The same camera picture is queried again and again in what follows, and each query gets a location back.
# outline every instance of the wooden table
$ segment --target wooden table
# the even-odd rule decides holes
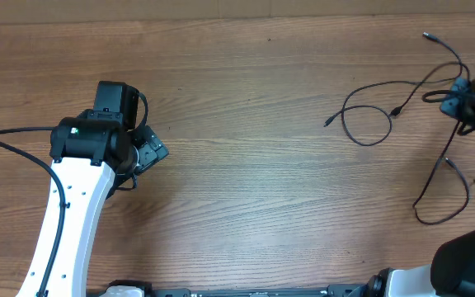
[[[370,148],[339,120],[322,127],[353,89],[420,80],[454,59],[423,31],[475,71],[474,14],[0,26],[0,129],[57,125],[92,107],[99,80],[148,96],[148,123],[170,156],[106,202],[90,288],[126,278],[211,290],[366,282],[430,263],[475,225],[475,186],[448,223],[427,227],[412,213],[454,125],[438,106],[415,96]],[[376,88],[351,104],[390,111],[411,89]],[[365,141],[387,130],[377,111],[346,117]],[[49,162],[48,133],[1,139]],[[448,155],[475,178],[475,133]],[[0,296],[25,278],[48,186],[43,169],[0,148]],[[444,168],[421,215],[442,218],[463,199]]]

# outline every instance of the wood grain surface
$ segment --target wood grain surface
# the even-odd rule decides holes
[[[89,288],[126,278],[209,290],[366,282],[385,267],[430,263],[475,225],[475,185],[448,223],[427,227],[412,213],[454,126],[438,106],[414,96],[371,148],[339,120],[322,127],[353,89],[419,80],[453,60],[423,31],[475,70],[474,14],[0,26],[0,129],[57,125],[92,107],[99,80],[148,96],[148,123],[170,156],[106,202]],[[410,91],[376,88],[351,104],[390,111]],[[377,111],[346,118],[364,141],[387,129]],[[1,139],[49,161],[48,133]],[[475,133],[448,156],[472,181]],[[41,168],[0,148],[0,296],[25,279],[48,185]],[[442,218],[463,199],[443,167],[421,216]]]

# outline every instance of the cable plug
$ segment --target cable plug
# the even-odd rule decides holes
[[[389,113],[391,116],[398,116],[402,111],[402,106],[397,106],[393,108],[392,112]]]
[[[430,40],[430,41],[439,42],[439,38],[433,36],[433,35],[430,34],[430,33],[424,32],[422,35],[423,35],[423,37],[425,37],[426,39],[428,39],[428,40]]]
[[[336,115],[330,117],[329,119],[327,119],[326,124],[324,125],[324,127],[329,126],[329,124],[331,124],[335,120],[336,116],[338,116],[338,114],[336,114]]]

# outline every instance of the wooden tabletop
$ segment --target wooden tabletop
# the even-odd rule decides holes
[[[89,288],[115,279],[210,290],[366,282],[382,268],[430,263],[475,225],[475,185],[447,223],[428,227],[412,213],[455,122],[437,105],[414,96],[388,139],[369,148],[339,119],[322,127],[355,88],[420,80],[454,60],[424,31],[475,72],[474,14],[0,26],[0,129],[76,116],[92,108],[100,80],[147,95],[148,123],[170,155],[136,191],[105,203]],[[411,89],[375,88],[351,104],[390,111]],[[388,128],[377,111],[346,119],[368,142]],[[46,132],[0,139],[49,162]],[[448,156],[472,182],[475,133],[456,138]],[[48,186],[43,169],[0,148],[0,296],[25,279]],[[443,167],[420,214],[442,218],[464,197]]]

